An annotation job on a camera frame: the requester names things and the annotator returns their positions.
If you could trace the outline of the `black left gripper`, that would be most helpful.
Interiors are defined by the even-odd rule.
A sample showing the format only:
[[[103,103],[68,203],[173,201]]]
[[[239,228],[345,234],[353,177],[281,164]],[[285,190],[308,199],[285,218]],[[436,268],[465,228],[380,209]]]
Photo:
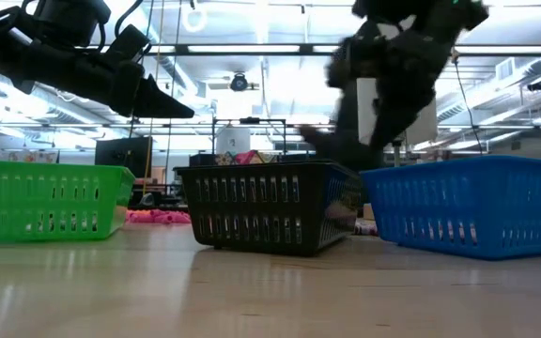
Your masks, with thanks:
[[[149,39],[129,24],[105,53],[76,59],[78,95],[108,105],[123,116],[144,118],[192,118],[194,110],[162,92],[152,75],[137,60]]]

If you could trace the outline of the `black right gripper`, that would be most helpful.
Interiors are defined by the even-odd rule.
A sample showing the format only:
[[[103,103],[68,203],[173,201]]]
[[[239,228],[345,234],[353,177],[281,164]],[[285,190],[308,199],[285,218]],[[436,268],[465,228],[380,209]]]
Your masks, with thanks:
[[[435,99],[435,83],[454,46],[454,36],[403,32],[394,38],[358,33],[345,38],[327,65],[327,85],[342,91],[335,132],[300,129],[304,141],[319,158],[361,172],[383,164],[382,150],[410,127]],[[362,144],[359,127],[357,82],[376,81],[373,100],[375,128],[370,142]]]

